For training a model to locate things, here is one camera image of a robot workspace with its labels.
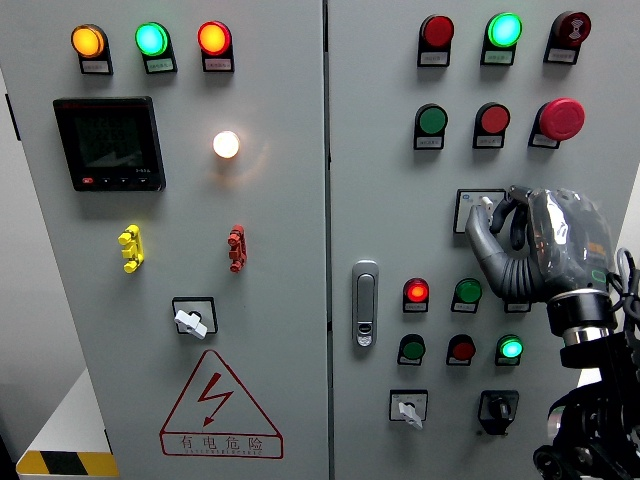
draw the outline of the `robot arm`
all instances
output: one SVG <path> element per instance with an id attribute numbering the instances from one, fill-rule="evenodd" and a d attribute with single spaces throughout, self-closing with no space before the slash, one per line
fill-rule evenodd
<path id="1" fill-rule="evenodd" d="M 511 212 L 516 252 L 506 253 L 493 233 Z M 507 301 L 546 302 L 551 331 L 564 339 L 563 366 L 599 368 L 602 377 L 551 407 L 549 422 L 557 432 L 553 446 L 534 454 L 540 474 L 554 480 L 579 479 L 581 474 L 611 480 L 640 477 L 632 439 L 640 425 L 640 342 L 635 337 L 640 308 L 631 306 L 640 304 L 640 271 L 630 265 L 629 289 L 635 294 L 621 293 L 619 277 L 615 282 L 610 274 L 607 224 L 593 203 L 576 192 L 512 186 L 495 209 L 491 227 L 489 223 L 485 210 L 473 207 L 466 234 L 493 292 Z M 528 255 L 518 255 L 525 239 Z M 621 293 L 616 306 L 607 279 Z M 627 312 L 625 328 L 614 333 L 614 311 L 621 306 Z M 635 321 L 629 321 L 630 315 Z"/>

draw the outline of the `white wall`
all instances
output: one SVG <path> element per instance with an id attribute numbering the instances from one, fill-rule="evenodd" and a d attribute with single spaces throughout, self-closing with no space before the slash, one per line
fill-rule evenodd
<path id="1" fill-rule="evenodd" d="M 85 368 L 0 73 L 0 435 L 17 461 Z"/>

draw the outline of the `lightning bolt symbol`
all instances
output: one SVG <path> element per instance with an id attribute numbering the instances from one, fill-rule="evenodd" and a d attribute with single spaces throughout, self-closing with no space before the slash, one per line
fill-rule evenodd
<path id="1" fill-rule="evenodd" d="M 216 383 L 218 383 L 218 380 L 220 380 L 220 378 L 222 378 L 222 375 L 220 375 L 217 372 L 214 373 L 213 377 L 211 377 L 211 380 L 209 380 L 209 383 L 207 384 L 206 388 L 200 394 L 200 398 L 198 398 L 198 402 L 206 402 L 207 400 L 213 400 L 215 398 L 223 399 L 220 402 L 220 405 L 218 405 L 218 408 L 216 408 L 211 415 L 209 415 L 208 417 L 205 417 L 204 423 L 202 424 L 202 428 L 206 427 L 207 425 L 213 422 L 213 417 L 216 416 L 216 413 L 218 413 L 218 410 L 222 408 L 222 406 L 227 402 L 227 400 L 229 400 L 229 397 L 233 394 L 233 392 L 231 391 L 231 392 L 219 393 L 217 395 L 209 395 L 209 393 L 211 392 L 213 387 L 215 387 Z"/>

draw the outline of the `red push button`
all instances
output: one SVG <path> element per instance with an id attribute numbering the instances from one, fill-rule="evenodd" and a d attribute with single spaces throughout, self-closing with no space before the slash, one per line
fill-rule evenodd
<path id="1" fill-rule="evenodd" d="M 422 36 L 432 47 L 444 47 L 453 38 L 453 22 L 449 17 L 434 15 L 427 20 Z"/>
<path id="2" fill-rule="evenodd" d="M 584 12 L 564 12 L 555 19 L 551 30 L 559 44 L 577 47 L 591 33 L 591 19 Z"/>
<path id="3" fill-rule="evenodd" d="M 449 340 L 447 365 L 468 367 L 476 354 L 476 346 L 469 335 L 460 334 Z"/>
<path id="4" fill-rule="evenodd" d="M 464 362 L 471 360 L 476 354 L 476 347 L 472 343 L 459 343 L 453 347 L 453 358 Z"/>
<path id="5" fill-rule="evenodd" d="M 540 114 L 540 131 L 561 142 L 578 134 L 584 125 L 584 108 L 573 98 L 558 98 L 549 102 Z"/>
<path id="6" fill-rule="evenodd" d="M 480 124 L 487 133 L 498 133 L 509 126 L 509 120 L 509 110 L 502 105 L 494 105 L 484 111 Z"/>

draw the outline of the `high voltage warning symbol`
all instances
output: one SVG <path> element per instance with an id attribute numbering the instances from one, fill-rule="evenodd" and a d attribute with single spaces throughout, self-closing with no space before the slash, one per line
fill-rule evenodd
<path id="1" fill-rule="evenodd" d="M 282 435 L 218 352 L 206 350 L 160 431 L 162 452 L 284 457 Z"/>

